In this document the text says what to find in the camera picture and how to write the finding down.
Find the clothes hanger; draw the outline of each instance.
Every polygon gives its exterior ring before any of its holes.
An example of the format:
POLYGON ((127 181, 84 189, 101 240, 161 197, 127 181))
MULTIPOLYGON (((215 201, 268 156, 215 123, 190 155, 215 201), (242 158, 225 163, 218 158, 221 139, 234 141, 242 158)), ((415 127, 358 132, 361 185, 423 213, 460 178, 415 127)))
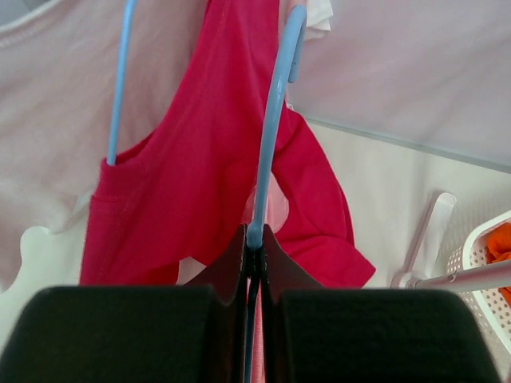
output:
POLYGON ((115 82, 115 93, 113 96, 112 120, 110 121, 109 151, 106 163, 115 165, 117 157, 117 144, 119 142, 119 129, 121 127, 121 110, 125 90, 126 62, 128 60, 129 40, 131 38, 131 26, 133 14, 138 0, 128 0, 125 6, 125 14, 122 19, 121 44, 119 47, 119 62, 117 63, 117 78, 115 82))
POLYGON ((248 225, 247 232, 247 246, 251 250, 258 250, 263 246, 264 216, 266 214, 271 165, 279 130, 280 115, 282 114, 287 83, 295 82, 298 76, 306 24, 307 8, 304 5, 294 6, 289 18, 287 18, 282 41, 280 42, 264 114, 255 186, 254 218, 248 225))

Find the red shirt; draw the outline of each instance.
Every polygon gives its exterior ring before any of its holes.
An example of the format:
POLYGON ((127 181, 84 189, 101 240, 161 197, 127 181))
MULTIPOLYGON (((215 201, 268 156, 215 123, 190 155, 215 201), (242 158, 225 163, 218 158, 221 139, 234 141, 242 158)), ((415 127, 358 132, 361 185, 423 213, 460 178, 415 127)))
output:
MULTIPOLYGON (((181 259, 208 265, 223 252, 256 181, 278 20, 278 0, 210 0, 167 115, 115 167, 101 165, 81 284, 173 284, 181 259)), ((344 194, 285 107, 272 171, 289 201, 282 248, 325 286, 362 286, 374 268, 355 250, 344 194)))

